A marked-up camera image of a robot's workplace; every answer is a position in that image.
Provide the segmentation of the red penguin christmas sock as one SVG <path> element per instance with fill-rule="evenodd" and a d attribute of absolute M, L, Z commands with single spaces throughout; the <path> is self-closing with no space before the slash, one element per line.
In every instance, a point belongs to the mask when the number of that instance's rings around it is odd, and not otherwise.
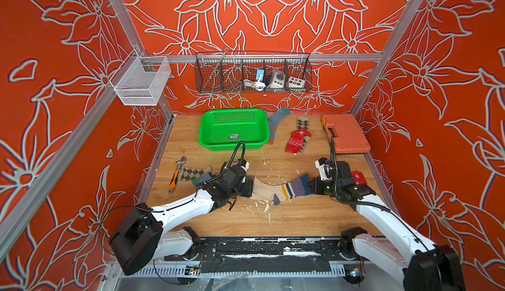
<path fill-rule="evenodd" d="M 364 174 L 361 171 L 352 171 L 351 174 L 352 174 L 352 177 L 354 178 L 355 183 L 357 185 L 366 185 L 366 184 L 368 184 L 368 182 L 367 182 Z"/>

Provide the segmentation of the cream purple striped sock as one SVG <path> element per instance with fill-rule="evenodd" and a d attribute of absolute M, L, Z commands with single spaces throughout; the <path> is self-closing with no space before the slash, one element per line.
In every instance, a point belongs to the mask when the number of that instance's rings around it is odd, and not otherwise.
<path fill-rule="evenodd" d="M 285 201 L 313 194 L 309 187 L 309 175 L 304 174 L 292 182 L 281 185 L 268 185 L 256 178 L 253 181 L 251 199 L 266 200 L 278 206 Z"/>

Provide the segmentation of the green plastic basket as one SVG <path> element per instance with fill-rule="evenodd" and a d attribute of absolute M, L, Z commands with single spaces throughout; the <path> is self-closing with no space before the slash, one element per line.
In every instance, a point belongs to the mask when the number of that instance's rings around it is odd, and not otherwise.
<path fill-rule="evenodd" d="M 268 115 L 258 108 L 213 110 L 201 118 L 199 143 L 213 152 L 233 150 L 241 141 L 257 150 L 269 140 Z"/>

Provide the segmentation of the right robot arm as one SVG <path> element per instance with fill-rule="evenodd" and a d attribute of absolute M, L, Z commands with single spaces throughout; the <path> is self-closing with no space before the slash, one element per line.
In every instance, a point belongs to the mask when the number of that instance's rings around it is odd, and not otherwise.
<path fill-rule="evenodd" d="M 465 290 L 456 251 L 420 234 L 386 207 L 371 187 L 356 183 L 349 164 L 337 160 L 334 145 L 330 146 L 330 157 L 317 160 L 315 165 L 320 176 L 309 183 L 311 191 L 350 206 L 387 239 L 380 242 L 361 227 L 347 229 L 337 248 L 342 258 L 371 261 L 405 290 Z"/>

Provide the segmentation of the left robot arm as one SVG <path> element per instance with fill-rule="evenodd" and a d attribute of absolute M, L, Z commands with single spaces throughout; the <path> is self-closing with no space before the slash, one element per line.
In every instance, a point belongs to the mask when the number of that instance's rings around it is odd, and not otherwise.
<path fill-rule="evenodd" d="M 246 143 L 238 142 L 222 171 L 196 186 L 194 194 L 162 206 L 141 203 L 132 207 L 109 238 L 109 246 L 123 274 L 133 275 L 157 258 L 197 255 L 201 239 L 185 222 L 219 210 L 233 208 L 239 197 L 249 198 L 253 182 L 247 176 Z"/>

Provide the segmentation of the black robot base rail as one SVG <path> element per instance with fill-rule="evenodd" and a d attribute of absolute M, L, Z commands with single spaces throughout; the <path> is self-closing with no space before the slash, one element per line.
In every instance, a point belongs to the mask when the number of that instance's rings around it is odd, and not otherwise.
<path fill-rule="evenodd" d="M 190 258 L 164 256 L 161 264 L 186 265 L 198 277 L 345 277 L 370 262 L 339 253 L 339 237 L 206 237 Z"/>

